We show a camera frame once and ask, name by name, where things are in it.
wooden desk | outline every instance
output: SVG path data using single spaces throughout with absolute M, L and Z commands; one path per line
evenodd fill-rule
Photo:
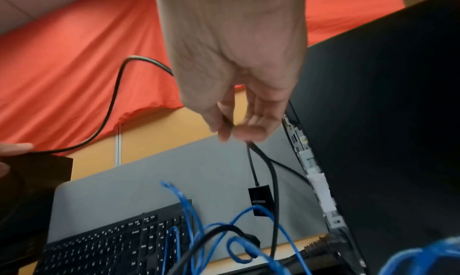
M 235 95 L 235 123 L 241 121 L 246 111 L 245 92 Z M 122 163 L 129 163 L 151 156 L 199 139 L 207 138 L 212 133 L 202 118 L 186 109 L 176 111 L 164 110 L 153 115 L 131 121 L 122 126 L 121 152 Z M 115 166 L 115 137 L 108 137 L 71 155 L 74 159 L 72 180 L 102 172 Z M 316 241 L 319 236 L 296 241 L 297 248 Z M 289 244 L 278 246 L 276 258 L 282 259 L 294 254 Z M 209 263 L 204 275 L 216 275 L 232 270 L 246 268 L 251 265 L 264 263 L 258 258 L 250 264 L 237 264 L 226 258 Z M 31 275 L 36 263 L 20 269 L 20 275 Z

hand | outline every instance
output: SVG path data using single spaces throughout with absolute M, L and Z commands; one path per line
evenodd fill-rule
M 234 85 L 248 107 L 232 134 L 262 141 L 280 124 L 306 48 L 305 0 L 157 0 L 181 102 L 221 141 L 230 137 Z
M 0 157 L 9 157 L 25 154 L 32 151 L 34 146 L 29 143 L 24 144 L 5 144 L 0 143 Z M 10 167 L 0 162 L 0 178 L 8 174 Z

black adapter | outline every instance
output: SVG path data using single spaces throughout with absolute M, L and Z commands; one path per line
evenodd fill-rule
M 251 204 L 260 205 L 268 209 L 273 213 L 275 209 L 275 203 L 273 202 L 272 192 L 270 191 L 270 186 L 258 186 L 254 188 L 249 188 L 249 197 L 251 198 Z M 254 215 L 256 217 L 266 217 L 265 213 L 258 209 L 253 209 Z

red fabric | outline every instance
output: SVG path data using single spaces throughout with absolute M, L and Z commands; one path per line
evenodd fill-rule
M 307 0 L 313 44 L 403 8 L 402 0 Z M 79 143 L 100 125 L 129 55 L 168 64 L 155 0 L 80 0 L 0 38 L 0 140 Z M 131 62 L 99 138 L 146 109 L 181 107 L 172 77 Z

black keyboard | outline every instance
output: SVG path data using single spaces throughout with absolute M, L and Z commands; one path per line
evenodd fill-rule
M 47 244 L 34 275 L 161 275 L 168 239 L 166 274 L 177 262 L 172 226 L 184 254 L 190 237 L 182 206 L 175 204 Z

